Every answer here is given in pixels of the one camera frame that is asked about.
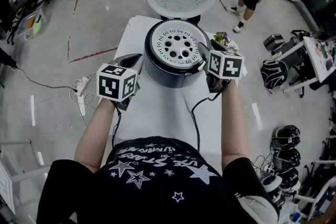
power strip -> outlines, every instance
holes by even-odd
[[[86,85],[87,85],[88,82],[89,82],[89,79],[87,77],[82,77],[79,80],[79,82],[78,82],[78,84],[76,86],[76,90],[77,90],[76,95],[77,96],[82,96],[83,91],[84,91],[84,89],[85,89],[85,87],[86,87]]]

